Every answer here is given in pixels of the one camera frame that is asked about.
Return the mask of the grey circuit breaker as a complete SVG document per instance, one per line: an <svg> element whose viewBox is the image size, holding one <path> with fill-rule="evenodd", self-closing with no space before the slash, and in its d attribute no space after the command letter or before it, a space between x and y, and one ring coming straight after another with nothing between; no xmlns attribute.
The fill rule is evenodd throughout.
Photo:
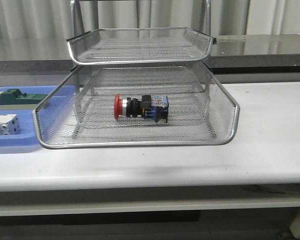
<svg viewBox="0 0 300 240"><path fill-rule="evenodd" d="M0 135L15 135L20 130L17 114L0 115Z"/></svg>

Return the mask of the mesh tray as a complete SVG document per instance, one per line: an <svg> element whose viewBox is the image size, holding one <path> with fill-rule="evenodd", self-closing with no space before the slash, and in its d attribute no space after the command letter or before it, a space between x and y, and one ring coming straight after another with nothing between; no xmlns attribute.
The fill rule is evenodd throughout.
<svg viewBox="0 0 300 240"><path fill-rule="evenodd" d="M188 27L96 29L67 40L77 65L196 62L209 58L214 38Z"/></svg>
<svg viewBox="0 0 300 240"><path fill-rule="evenodd" d="M48 149L223 145L239 114L200 61L77 66L32 113Z"/></svg>

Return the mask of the red emergency push button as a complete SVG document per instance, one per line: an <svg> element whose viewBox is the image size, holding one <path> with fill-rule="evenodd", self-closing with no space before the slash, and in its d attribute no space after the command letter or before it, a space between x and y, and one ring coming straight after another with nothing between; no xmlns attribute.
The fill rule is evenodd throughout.
<svg viewBox="0 0 300 240"><path fill-rule="evenodd" d="M125 118L147 118L155 121L168 122L169 100L167 96L142 95L141 100L134 97L121 98L119 94L114 97L113 115L115 120Z"/></svg>

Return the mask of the grey curtain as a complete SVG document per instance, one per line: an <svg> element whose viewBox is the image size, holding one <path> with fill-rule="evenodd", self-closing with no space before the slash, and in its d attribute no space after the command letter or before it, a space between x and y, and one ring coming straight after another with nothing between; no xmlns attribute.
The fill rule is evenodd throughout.
<svg viewBox="0 0 300 240"><path fill-rule="evenodd" d="M190 27L203 29L199 0L124 0L82 2L86 31L98 28ZM300 51L300 0L213 0L211 34L220 40L242 37L246 54ZM68 0L0 0L0 61L47 59L39 44L72 35Z"/></svg>

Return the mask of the green knife switch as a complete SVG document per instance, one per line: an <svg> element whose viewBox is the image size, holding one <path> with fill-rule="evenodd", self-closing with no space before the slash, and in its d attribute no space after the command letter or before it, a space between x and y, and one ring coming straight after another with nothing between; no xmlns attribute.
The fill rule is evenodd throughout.
<svg viewBox="0 0 300 240"><path fill-rule="evenodd" d="M19 88L10 88L0 93L0 110L34 109L47 95L42 93L21 92Z"/></svg>

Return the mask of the grey metal rack frame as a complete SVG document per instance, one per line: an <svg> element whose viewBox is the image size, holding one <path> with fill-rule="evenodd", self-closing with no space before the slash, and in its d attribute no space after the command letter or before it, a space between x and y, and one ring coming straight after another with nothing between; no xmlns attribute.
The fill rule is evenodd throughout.
<svg viewBox="0 0 300 240"><path fill-rule="evenodd" d="M198 4L192 0L100 0L92 20L94 28L86 31L82 7L81 0L70 3L72 38L98 29L186 27L203 33L204 22L211 21L207 0Z"/></svg>

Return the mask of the grey speckled counter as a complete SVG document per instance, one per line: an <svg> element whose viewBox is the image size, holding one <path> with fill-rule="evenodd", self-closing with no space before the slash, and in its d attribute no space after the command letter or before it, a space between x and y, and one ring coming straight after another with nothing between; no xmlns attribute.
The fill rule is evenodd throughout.
<svg viewBox="0 0 300 240"><path fill-rule="evenodd" d="M300 35L219 35L207 66L223 84L300 82ZM58 85L71 71L63 38L0 39L0 87Z"/></svg>

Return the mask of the blue plastic tray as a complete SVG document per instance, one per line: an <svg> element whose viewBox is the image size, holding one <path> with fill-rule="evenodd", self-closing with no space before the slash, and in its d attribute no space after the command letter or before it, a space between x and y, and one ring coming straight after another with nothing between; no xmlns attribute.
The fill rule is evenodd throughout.
<svg viewBox="0 0 300 240"><path fill-rule="evenodd" d="M41 139L48 145L68 144L72 140L76 118L73 110L74 85L62 87L39 111ZM0 110L0 115L16 115L17 133L0 135L0 154L29 153L41 148L35 133L33 109Z"/></svg>

